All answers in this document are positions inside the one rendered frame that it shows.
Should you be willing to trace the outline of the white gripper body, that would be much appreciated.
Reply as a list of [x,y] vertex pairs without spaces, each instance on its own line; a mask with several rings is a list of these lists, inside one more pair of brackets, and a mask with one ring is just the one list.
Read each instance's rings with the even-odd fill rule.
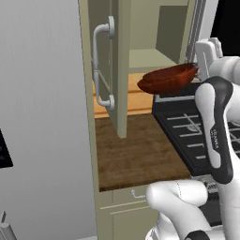
[[198,40],[195,44],[199,79],[203,82],[209,78],[211,64],[223,56],[221,42],[217,37]]

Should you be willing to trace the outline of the beige cabinet door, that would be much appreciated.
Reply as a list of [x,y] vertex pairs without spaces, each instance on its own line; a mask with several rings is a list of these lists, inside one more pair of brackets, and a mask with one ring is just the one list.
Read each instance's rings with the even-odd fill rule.
[[196,0],[192,22],[189,31],[187,52],[186,52],[186,62],[192,63],[195,58],[195,42],[199,39],[201,26],[203,22],[203,14],[205,9],[206,0]]
[[130,0],[88,0],[92,70],[94,30],[114,17],[114,37],[109,39],[106,32],[97,35],[97,55],[99,98],[114,96],[114,110],[104,108],[119,138],[127,136],[130,5]]
[[144,240],[155,226],[158,212],[148,206],[112,213],[113,240]]

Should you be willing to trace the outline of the red-brown bowl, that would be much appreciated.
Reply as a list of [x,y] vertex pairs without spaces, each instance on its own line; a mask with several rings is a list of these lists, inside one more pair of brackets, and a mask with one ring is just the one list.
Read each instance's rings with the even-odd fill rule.
[[194,79],[197,72],[194,63],[165,67],[144,74],[137,85],[147,94],[176,94]]

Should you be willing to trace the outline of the beige open upper cabinet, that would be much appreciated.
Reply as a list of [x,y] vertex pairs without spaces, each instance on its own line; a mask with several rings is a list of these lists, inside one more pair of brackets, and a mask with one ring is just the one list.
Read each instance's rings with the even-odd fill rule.
[[196,0],[130,0],[129,72],[185,62]]

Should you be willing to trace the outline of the beige lower cabinet door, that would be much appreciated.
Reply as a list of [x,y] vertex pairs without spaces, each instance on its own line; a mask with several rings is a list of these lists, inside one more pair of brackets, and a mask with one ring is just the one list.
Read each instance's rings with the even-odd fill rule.
[[112,213],[113,240],[144,240],[155,226],[158,212],[148,206]]

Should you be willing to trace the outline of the black stove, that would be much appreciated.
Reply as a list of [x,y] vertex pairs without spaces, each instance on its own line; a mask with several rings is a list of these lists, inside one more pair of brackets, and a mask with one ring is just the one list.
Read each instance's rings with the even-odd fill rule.
[[211,226],[221,224],[218,190],[211,177],[210,163],[203,143],[202,119],[194,95],[199,82],[189,83],[176,96],[154,95],[152,114],[183,160],[194,180],[208,189],[208,201],[201,210]]

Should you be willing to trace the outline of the beige drawer front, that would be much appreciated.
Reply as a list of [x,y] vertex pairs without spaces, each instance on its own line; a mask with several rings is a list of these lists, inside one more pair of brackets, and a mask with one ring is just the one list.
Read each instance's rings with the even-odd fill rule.
[[114,190],[112,192],[112,203],[124,204],[124,203],[135,203],[135,202],[145,200],[145,199],[135,199],[130,192],[132,189],[135,189],[138,195],[144,195],[147,189],[147,185],[137,186],[137,187],[127,187],[127,188]]

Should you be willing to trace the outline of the grey fridge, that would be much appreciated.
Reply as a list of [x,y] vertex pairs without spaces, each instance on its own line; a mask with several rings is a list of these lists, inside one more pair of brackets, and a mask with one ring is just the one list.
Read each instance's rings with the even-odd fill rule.
[[0,129],[17,239],[96,235],[78,0],[0,0]]

